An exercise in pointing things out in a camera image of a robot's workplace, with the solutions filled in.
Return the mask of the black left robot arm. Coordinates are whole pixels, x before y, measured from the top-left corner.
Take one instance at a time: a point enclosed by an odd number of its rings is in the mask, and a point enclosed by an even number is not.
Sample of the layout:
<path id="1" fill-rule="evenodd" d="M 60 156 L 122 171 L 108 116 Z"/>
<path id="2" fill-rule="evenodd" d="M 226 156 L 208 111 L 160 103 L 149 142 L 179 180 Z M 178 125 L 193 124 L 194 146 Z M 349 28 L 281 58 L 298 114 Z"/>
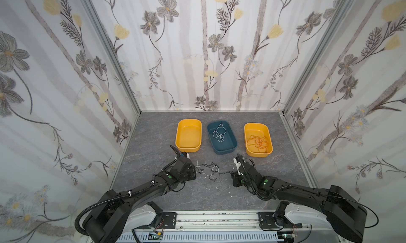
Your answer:
<path id="1" fill-rule="evenodd" d="M 154 198 L 174 191 L 179 184 L 196 179 L 196 168 L 186 152 L 175 151 L 175 159 L 153 175 L 153 179 L 131 190 L 109 190 L 75 219 L 75 229 L 95 243 L 114 243 L 124 232 L 130 214 Z"/>

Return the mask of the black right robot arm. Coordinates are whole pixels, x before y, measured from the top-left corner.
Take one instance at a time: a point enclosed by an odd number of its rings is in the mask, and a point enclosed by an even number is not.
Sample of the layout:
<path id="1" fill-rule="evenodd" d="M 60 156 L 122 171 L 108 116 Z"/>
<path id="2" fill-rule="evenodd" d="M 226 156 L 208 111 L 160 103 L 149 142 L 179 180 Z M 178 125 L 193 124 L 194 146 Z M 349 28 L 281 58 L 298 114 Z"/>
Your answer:
<path id="1" fill-rule="evenodd" d="M 327 225 L 350 242 L 361 243 L 366 226 L 368 208 L 351 197 L 343 188 L 332 185 L 328 189 L 311 188 L 288 183 L 277 177 L 263 176 L 254 164 L 241 154 L 233 158 L 237 168 L 232 173 L 233 186 L 244 186 L 262 201 L 280 200 L 305 206 L 326 216 Z"/>

